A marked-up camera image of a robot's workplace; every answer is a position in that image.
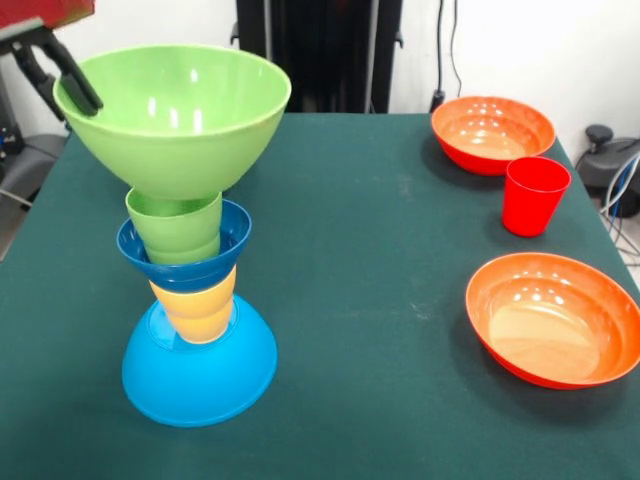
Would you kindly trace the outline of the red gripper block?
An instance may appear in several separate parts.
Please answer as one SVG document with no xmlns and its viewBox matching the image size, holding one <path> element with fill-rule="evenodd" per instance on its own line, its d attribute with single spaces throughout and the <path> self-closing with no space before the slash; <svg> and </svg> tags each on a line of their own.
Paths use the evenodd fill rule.
<svg viewBox="0 0 640 480">
<path fill-rule="evenodd" d="M 65 122 L 65 117 L 53 97 L 57 88 L 64 91 L 85 116 L 96 116 L 103 107 L 71 53 L 52 31 L 94 12 L 94 0 L 1 0 L 2 41 L 40 27 L 51 29 L 37 30 L 33 44 L 57 65 L 60 70 L 57 79 L 42 69 L 30 46 L 14 42 L 11 53 L 25 78 L 61 122 Z"/>
</svg>

